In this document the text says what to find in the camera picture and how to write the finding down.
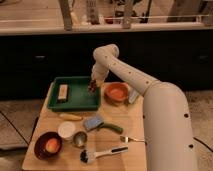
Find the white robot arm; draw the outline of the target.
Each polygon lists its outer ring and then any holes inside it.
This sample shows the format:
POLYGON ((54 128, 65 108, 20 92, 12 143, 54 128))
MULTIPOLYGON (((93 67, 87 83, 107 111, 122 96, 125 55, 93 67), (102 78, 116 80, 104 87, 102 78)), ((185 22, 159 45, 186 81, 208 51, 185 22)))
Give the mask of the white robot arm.
POLYGON ((113 72, 144 97, 147 171, 198 171, 189 106, 183 91, 120 61, 118 56, 115 44, 96 48, 91 77, 104 82, 113 72))

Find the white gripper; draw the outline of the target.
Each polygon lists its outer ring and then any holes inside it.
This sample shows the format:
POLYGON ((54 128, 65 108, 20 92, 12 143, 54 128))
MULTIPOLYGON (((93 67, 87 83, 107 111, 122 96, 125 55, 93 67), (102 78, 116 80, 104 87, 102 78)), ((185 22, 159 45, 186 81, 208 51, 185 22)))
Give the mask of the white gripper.
POLYGON ((102 85, 106 78, 105 70, 102 67, 94 65, 92 67, 91 78, 96 81, 97 85, 102 85))

